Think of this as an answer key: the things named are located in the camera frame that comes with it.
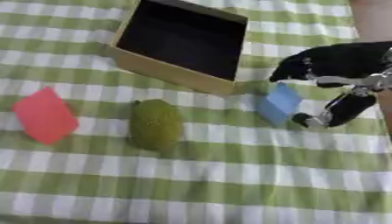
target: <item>light blue block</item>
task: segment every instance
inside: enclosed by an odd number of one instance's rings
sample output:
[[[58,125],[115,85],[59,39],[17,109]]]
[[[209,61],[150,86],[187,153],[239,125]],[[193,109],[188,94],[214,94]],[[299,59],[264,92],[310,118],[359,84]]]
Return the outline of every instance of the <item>light blue block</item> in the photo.
[[[302,97],[293,88],[279,82],[268,95],[260,99],[256,109],[260,116],[279,126],[297,112],[301,101]]]

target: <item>open box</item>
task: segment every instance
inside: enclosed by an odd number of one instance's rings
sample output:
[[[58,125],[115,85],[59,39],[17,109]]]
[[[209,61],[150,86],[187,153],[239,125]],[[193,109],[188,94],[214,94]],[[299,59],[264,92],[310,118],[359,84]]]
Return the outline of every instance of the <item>open box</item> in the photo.
[[[247,18],[181,0],[135,0],[108,47],[118,67],[229,95]]]

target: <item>red foam block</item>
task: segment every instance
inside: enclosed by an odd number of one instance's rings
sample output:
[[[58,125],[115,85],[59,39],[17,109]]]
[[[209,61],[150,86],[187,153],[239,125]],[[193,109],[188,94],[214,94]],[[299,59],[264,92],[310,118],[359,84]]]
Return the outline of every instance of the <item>red foam block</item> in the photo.
[[[42,144],[54,144],[78,127],[67,105],[50,87],[13,105],[24,132]]]

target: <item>black robot glove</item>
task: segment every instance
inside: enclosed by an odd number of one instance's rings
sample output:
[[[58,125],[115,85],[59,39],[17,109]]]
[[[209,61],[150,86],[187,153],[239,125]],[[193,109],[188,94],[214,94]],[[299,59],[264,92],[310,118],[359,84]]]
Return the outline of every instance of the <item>black robot glove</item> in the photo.
[[[392,41],[314,47],[284,59],[270,81],[315,80],[321,88],[354,85],[325,106],[321,115],[299,113],[293,121],[305,127],[334,127],[353,120],[376,102],[373,92],[392,82]]]

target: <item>green textured ball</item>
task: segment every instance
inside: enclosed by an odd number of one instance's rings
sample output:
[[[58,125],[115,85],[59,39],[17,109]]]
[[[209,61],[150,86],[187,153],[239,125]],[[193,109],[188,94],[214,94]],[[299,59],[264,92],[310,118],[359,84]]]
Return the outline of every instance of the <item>green textured ball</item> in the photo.
[[[168,150],[183,133],[179,110],[162,100],[136,101],[129,120],[133,143],[146,150]]]

